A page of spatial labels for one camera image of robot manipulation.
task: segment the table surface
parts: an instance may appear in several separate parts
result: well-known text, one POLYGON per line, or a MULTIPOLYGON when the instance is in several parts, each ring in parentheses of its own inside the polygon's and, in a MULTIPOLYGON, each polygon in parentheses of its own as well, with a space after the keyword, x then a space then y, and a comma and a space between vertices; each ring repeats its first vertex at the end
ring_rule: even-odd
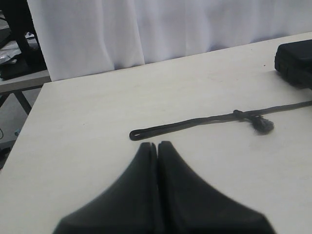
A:
POLYGON ((8 80, 0 80, 0 94, 10 93, 15 90, 31 89, 51 82, 48 70, 16 77, 8 80))
MULTIPOLYGON (((274 70, 278 45, 312 33, 47 83, 0 175, 2 234, 51 233, 102 193, 141 142, 131 130, 310 100, 274 70)), ((274 113, 258 135, 246 122, 201 125, 169 140, 207 182, 264 213, 281 234, 312 230, 312 108, 274 113)))

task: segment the fabric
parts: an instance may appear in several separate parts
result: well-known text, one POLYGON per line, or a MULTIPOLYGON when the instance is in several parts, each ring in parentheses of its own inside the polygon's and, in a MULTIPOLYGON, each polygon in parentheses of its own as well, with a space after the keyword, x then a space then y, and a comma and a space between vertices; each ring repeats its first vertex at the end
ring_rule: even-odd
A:
POLYGON ((311 0, 28 0, 52 80, 312 31, 311 0))

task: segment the black cord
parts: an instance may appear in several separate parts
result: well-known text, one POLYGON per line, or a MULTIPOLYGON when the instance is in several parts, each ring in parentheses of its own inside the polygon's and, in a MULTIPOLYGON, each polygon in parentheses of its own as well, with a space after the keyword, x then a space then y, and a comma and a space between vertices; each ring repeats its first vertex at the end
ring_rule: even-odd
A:
POLYGON ((239 110, 234 110, 233 113, 220 115, 220 116, 210 116, 203 118, 193 118, 177 123, 165 124, 151 128, 145 129, 137 129, 130 132, 129 137, 131 140, 142 140, 150 137, 159 136, 166 133, 172 133, 179 130, 195 127, 201 124, 210 124, 210 123, 220 123, 220 122, 230 122, 235 120, 248 120, 252 122, 253 127, 263 133, 266 134, 273 130, 274 125, 271 121, 262 117, 262 115, 281 112, 281 111, 289 111, 302 107, 312 106, 312 101, 305 101, 296 104, 283 105, 283 106, 275 106, 261 110, 254 111, 246 111, 242 112, 239 110))
POLYGON ((3 131, 2 131, 2 129, 0 128, 0 132, 1 132, 1 134, 2 134, 2 136, 0 137, 0 140, 4 137, 4 133, 3 133, 3 131))

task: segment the curtain fold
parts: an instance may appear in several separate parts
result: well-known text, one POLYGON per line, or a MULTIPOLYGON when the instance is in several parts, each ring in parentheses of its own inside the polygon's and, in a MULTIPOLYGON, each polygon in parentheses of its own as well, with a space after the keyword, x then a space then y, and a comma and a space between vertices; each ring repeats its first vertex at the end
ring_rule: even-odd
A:
POLYGON ((312 31, 311 0, 28 0, 51 79, 312 31))

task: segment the pointed black object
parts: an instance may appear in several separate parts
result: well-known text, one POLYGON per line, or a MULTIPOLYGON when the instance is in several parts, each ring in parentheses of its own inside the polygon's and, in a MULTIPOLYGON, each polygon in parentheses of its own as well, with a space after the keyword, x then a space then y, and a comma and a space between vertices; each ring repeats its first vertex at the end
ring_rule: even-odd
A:
POLYGON ((54 234, 160 234, 156 148, 142 143, 121 177, 98 198, 63 218, 54 234))
POLYGON ((201 179, 168 141, 158 147, 158 175, 167 233, 275 233, 264 215, 229 199, 201 179))

